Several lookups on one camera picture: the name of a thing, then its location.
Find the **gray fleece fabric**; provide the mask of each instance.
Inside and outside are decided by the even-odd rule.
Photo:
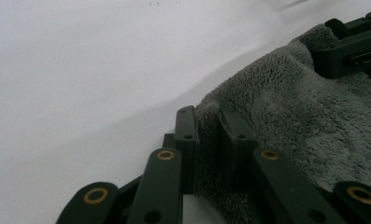
[[[339,181],[371,186],[371,79],[365,73],[325,79],[308,50],[335,41],[329,28],[317,25],[239,71],[196,107],[199,192],[228,223],[252,223],[252,217],[245,195],[222,190],[215,170],[220,105],[237,110],[260,146],[283,152],[310,183],[330,191]]]

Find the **white background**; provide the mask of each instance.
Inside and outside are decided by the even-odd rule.
[[[176,111],[371,0],[0,0],[0,223],[54,223],[78,189],[141,175]],[[222,223],[185,197],[184,223]]]

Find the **white surface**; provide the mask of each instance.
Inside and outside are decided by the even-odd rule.
[[[0,223],[54,223],[92,182],[142,174],[175,114],[371,0],[0,1]],[[184,223],[222,223],[186,197]]]

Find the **plush fabric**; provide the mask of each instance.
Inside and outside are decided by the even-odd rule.
[[[248,65],[196,107],[201,152],[198,188],[228,223],[252,223],[245,195],[226,193],[215,170],[220,105],[237,110],[261,147],[283,152],[316,186],[339,181],[371,186],[371,79],[365,73],[325,79],[310,49],[337,41],[317,25]]]

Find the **circular hole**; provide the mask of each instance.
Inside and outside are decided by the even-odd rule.
[[[261,156],[271,161],[278,160],[278,153],[274,150],[264,150],[261,152]]]
[[[158,153],[158,158],[162,161],[170,161],[174,158],[174,152],[169,150],[160,151]]]
[[[108,196],[108,190],[104,188],[95,188],[89,190],[83,197],[83,202],[86,204],[98,204],[103,202]]]
[[[371,204],[371,192],[358,186],[348,187],[348,195],[360,203]]]
[[[327,220],[327,217],[324,213],[319,210],[311,209],[308,211],[307,215],[314,221],[318,223],[324,223]]]
[[[103,191],[96,191],[96,192],[93,192],[89,195],[89,199],[97,200],[97,199],[103,197],[103,195],[104,195]]]
[[[367,200],[370,200],[371,199],[371,195],[367,194],[364,191],[360,191],[360,190],[357,190],[356,189],[354,191],[354,194],[357,195],[357,197],[360,197],[360,198],[364,198],[364,199],[367,199]]]
[[[156,210],[150,211],[144,216],[146,223],[157,223],[160,219],[162,219],[162,214]]]

